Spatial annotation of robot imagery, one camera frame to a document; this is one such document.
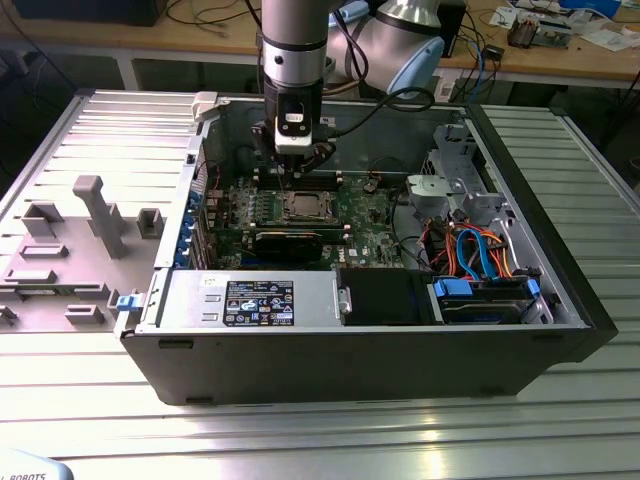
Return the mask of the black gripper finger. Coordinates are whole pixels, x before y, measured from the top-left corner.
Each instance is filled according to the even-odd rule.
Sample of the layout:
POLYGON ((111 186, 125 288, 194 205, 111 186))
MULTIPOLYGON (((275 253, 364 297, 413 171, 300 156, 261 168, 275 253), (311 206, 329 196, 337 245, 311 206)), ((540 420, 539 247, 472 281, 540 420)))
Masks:
POLYGON ((294 156, 294 177, 300 178, 325 164, 335 153, 336 145, 330 141, 314 143, 301 155, 294 156))
POLYGON ((250 134, 255 149, 259 152, 260 157, 268 167, 273 167, 279 173, 288 176, 293 175, 290 156, 276 151, 274 135, 264 122, 254 124, 250 128, 250 134))

